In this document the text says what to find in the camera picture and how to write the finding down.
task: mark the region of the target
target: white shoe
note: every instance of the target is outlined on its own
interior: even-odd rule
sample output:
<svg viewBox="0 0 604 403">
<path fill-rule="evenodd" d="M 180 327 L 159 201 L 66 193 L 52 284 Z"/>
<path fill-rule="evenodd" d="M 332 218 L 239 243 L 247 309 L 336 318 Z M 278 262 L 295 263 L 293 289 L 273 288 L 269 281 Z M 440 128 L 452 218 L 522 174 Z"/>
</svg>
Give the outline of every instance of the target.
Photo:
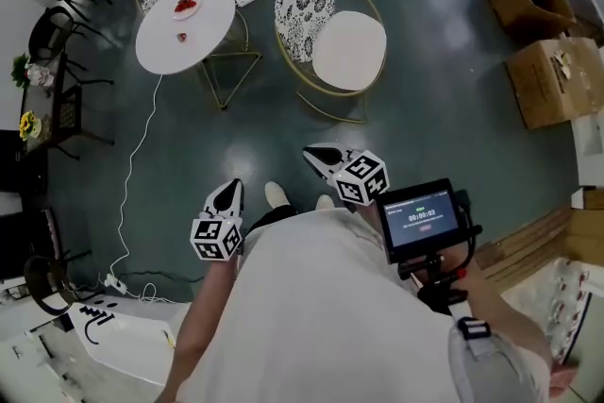
<svg viewBox="0 0 604 403">
<path fill-rule="evenodd" d="M 273 209 L 283 205 L 291 205 L 283 189 L 274 181 L 269 181 L 264 185 L 264 194 L 266 195 L 266 201 Z"/>
<path fill-rule="evenodd" d="M 321 195 L 317 200 L 317 206 L 315 210 L 329 210 L 335 208 L 336 206 L 329 195 Z"/>
</svg>

